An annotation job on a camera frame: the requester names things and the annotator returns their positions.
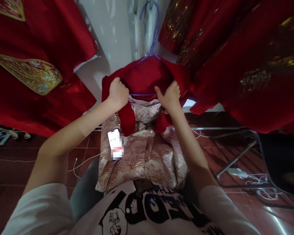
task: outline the red cloth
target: red cloth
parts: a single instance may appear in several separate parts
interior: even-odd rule
[[[96,99],[73,69],[97,52],[74,0],[23,0],[26,22],[0,14],[0,54],[51,63],[63,81],[41,96],[0,66],[0,124],[49,137]]]
[[[170,84],[176,80],[180,86],[180,104],[183,106],[188,97],[189,72],[182,66],[168,62],[165,59],[158,60],[151,56],[140,63],[140,60],[133,61],[124,68],[115,71],[110,76],[102,79],[102,101],[109,96],[109,88],[114,78],[120,77],[120,81],[129,88],[130,94],[155,94],[155,86],[165,92]],[[135,99],[151,101],[156,99],[153,96],[133,96]],[[124,136],[135,133],[135,114],[128,102],[119,112],[121,129]],[[155,132],[163,133],[168,126],[172,125],[169,114],[163,112],[156,119]]]
[[[294,17],[294,0],[262,1],[200,69],[191,89],[198,102],[191,112],[202,114],[220,102],[248,128],[294,134],[294,23],[279,26],[289,17]],[[277,62],[283,58],[286,63]],[[255,69],[271,75],[268,85],[242,93],[240,81]]]
[[[190,68],[193,80],[194,74],[257,2],[171,0],[159,42],[179,55],[177,63]]]

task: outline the forearm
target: forearm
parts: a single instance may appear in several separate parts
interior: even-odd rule
[[[176,109],[171,118],[197,194],[205,186],[217,186],[218,184],[209,170],[206,157],[189,127],[183,110]]]
[[[41,146],[24,193],[48,183],[66,184],[68,154],[99,124],[117,112],[109,99],[55,133]]]
[[[206,157],[188,125],[183,110],[177,110],[171,118],[187,166],[209,169]]]
[[[117,107],[109,99],[105,100],[95,109],[76,119],[47,139],[39,150],[38,158],[66,156],[99,124],[117,111]]]

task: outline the sleeve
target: sleeve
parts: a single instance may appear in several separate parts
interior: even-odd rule
[[[74,226],[65,185],[51,183],[21,197],[2,235],[66,235]]]
[[[221,188],[206,186],[198,198],[199,209],[225,234],[260,234]]]

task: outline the person's left hand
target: person's left hand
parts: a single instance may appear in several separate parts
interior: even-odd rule
[[[110,85],[108,99],[111,100],[111,103],[115,105],[118,111],[127,104],[128,95],[128,88],[120,83],[119,77],[115,78]]]

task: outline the white wall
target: white wall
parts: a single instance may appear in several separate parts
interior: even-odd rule
[[[98,58],[83,65],[77,76],[101,103],[102,78],[145,55],[145,18],[139,20],[145,0],[138,0],[134,14],[134,0],[75,0],[85,22],[98,44]],[[160,10],[159,31],[165,19],[170,0],[158,0]],[[150,20],[155,24],[156,9],[152,8]],[[156,40],[156,54],[175,63],[177,56],[169,53]]]

